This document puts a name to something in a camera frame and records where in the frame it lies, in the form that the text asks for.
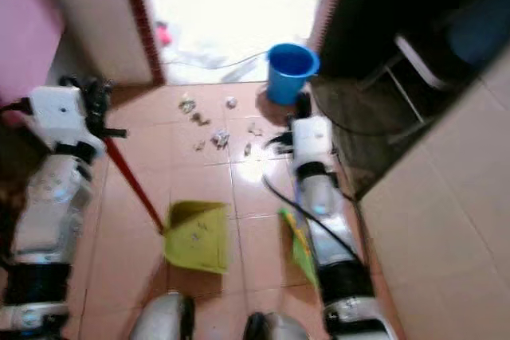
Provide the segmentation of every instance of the black wire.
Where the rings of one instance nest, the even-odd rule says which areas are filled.
[[[184,62],[184,61],[170,61],[170,62],[167,62],[167,63],[164,63],[164,64],[186,65],[186,66],[188,66],[188,67],[195,67],[195,68],[209,69],[209,70],[213,71],[213,70],[215,70],[215,69],[223,69],[223,68],[233,67],[234,65],[237,65],[237,64],[240,64],[240,63],[244,63],[245,61],[248,61],[248,60],[250,60],[250,59],[253,59],[254,57],[257,57],[257,56],[263,55],[264,53],[267,53],[267,52],[268,52],[268,51],[255,53],[254,55],[249,56],[249,57],[245,57],[245,58],[244,58],[244,59],[242,59],[242,60],[236,61],[236,62],[231,63],[231,64],[220,65],[219,67],[204,67],[204,66],[202,66],[202,65],[196,65],[196,64],[186,63],[186,62]]]
[[[13,107],[12,105],[6,105],[5,107],[0,107],[0,114],[2,114],[4,111],[12,111]]]
[[[338,149],[336,150],[336,159],[339,163],[339,166],[340,166],[340,171],[342,171],[342,173],[346,174],[346,171],[345,171],[345,167],[343,166],[343,163],[342,161],[340,161],[340,157],[338,155]],[[367,227],[367,223],[365,222],[365,217],[363,216],[363,212],[361,211],[361,208],[359,207],[359,200],[356,198],[356,196],[348,196],[346,195],[342,190],[340,190],[340,193],[343,195],[343,197],[345,197],[347,200],[349,200],[353,207],[354,207],[354,211],[355,211],[355,214],[356,214],[356,219],[359,223],[359,236],[360,236],[360,240],[361,240],[361,245],[362,245],[362,251],[363,251],[363,258],[367,260],[366,262],[366,265],[367,267],[370,267],[371,266],[371,251],[369,249],[369,244],[368,244],[368,227]]]
[[[326,231],[326,233],[331,235],[331,237],[333,239],[335,239],[343,248],[345,248],[345,250],[349,253],[349,255],[351,255],[354,258],[354,260],[356,262],[358,262],[359,264],[364,266],[364,263],[359,258],[359,255],[351,248],[351,246],[349,246],[347,243],[345,243],[345,241],[342,238],[340,238],[333,231],[331,231],[324,223],[322,223],[320,220],[315,218],[313,216],[313,214],[310,214],[308,211],[303,209],[300,205],[298,205],[294,201],[291,201],[285,195],[280,193],[273,185],[271,185],[271,182],[269,182],[269,180],[267,179],[267,176],[265,174],[262,176],[262,181],[264,182],[265,186],[269,190],[271,190],[277,197],[279,197],[282,201],[291,205],[294,209],[299,211],[301,214],[303,214],[310,221],[314,221],[315,223],[317,223],[324,231]]]
[[[2,256],[0,256],[0,268],[3,268],[6,271],[9,271],[11,268],[11,264],[7,263]]]
[[[355,131],[349,127],[345,127],[338,121],[335,121],[335,119],[333,119],[330,114],[326,113],[326,111],[320,105],[320,103],[317,100],[314,93],[311,92],[311,94],[312,94],[313,99],[316,102],[317,109],[319,109],[320,113],[322,113],[327,119],[329,119],[333,125],[335,125],[339,129],[342,129],[343,131],[346,131],[347,133],[351,133],[352,135],[361,135],[362,137],[387,137],[387,136],[391,136],[391,135],[399,135],[399,134],[403,133],[404,131],[406,131],[406,129],[407,129],[407,128],[404,128],[404,129],[399,129],[397,131],[386,131],[386,132],[380,132],[380,133],[366,133],[364,131]]]

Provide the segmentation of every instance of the floor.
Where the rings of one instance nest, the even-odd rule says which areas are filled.
[[[196,298],[198,340],[240,339],[253,311],[284,312],[302,322],[315,340],[328,338],[318,295],[289,258],[291,238],[277,216],[281,202],[261,184],[264,171],[292,195],[288,158],[261,149],[267,138],[281,131],[270,122],[281,122],[278,111],[261,102],[256,105],[263,96],[262,85],[125,88],[114,93],[118,106],[109,125],[129,129],[129,137],[117,142],[162,217],[169,203],[182,199],[230,205],[231,264],[223,276],[167,264],[163,242],[140,202],[115,165],[100,159],[93,169],[96,196],[85,214],[70,281],[73,318],[65,329],[68,338],[128,338],[143,305],[169,289]],[[178,109],[185,93],[194,97],[197,111],[211,119],[210,125],[199,127]],[[227,96],[237,98],[236,108],[225,107]],[[263,130],[262,137],[247,131],[251,123]],[[211,132],[220,127],[231,134],[224,150],[209,142]],[[200,140],[206,141],[204,150],[194,151],[192,146]],[[246,158],[248,141],[252,155]],[[348,187],[340,172],[339,177]],[[345,213],[355,227],[351,206],[346,205]],[[372,273],[387,317],[404,339],[375,254]]]
[[[162,50],[167,79],[173,85],[266,80],[265,51],[281,42],[305,44],[318,3],[152,0],[155,20],[167,24],[172,38]]]

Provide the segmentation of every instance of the pink wall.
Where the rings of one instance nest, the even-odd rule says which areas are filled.
[[[0,0],[0,104],[44,84],[63,27],[53,0]]]

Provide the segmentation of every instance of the debris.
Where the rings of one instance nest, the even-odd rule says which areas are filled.
[[[249,125],[248,132],[254,135],[255,137],[261,137],[264,134],[264,131],[259,127],[256,127],[255,123],[251,123]]]
[[[237,99],[233,96],[226,98],[226,107],[228,109],[234,109],[237,106]]]
[[[193,111],[197,107],[197,103],[191,97],[188,96],[187,93],[182,95],[181,103],[178,105],[178,108],[187,115],[191,111]]]
[[[252,143],[247,143],[245,146],[245,157],[248,157],[252,154]]]
[[[226,144],[229,143],[229,137],[230,134],[226,129],[218,129],[210,140],[217,149],[225,149]]]
[[[206,141],[202,140],[199,143],[195,143],[193,145],[194,151],[202,151],[204,150],[204,147],[206,147]]]
[[[171,44],[172,36],[168,32],[168,25],[165,22],[156,22],[156,37],[163,47]]]
[[[203,126],[203,125],[209,125],[210,124],[210,119],[203,119],[202,115],[200,113],[198,113],[198,112],[194,113],[191,116],[191,121],[194,122],[194,123],[197,123],[200,127]]]

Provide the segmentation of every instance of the green dustpan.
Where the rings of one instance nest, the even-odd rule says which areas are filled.
[[[181,201],[169,207],[165,258],[175,266],[225,273],[228,268],[227,205]]]
[[[301,267],[308,280],[318,288],[319,284],[312,252],[303,229],[297,227],[296,218],[288,210],[280,209],[279,213],[292,230],[292,257],[294,262]]]

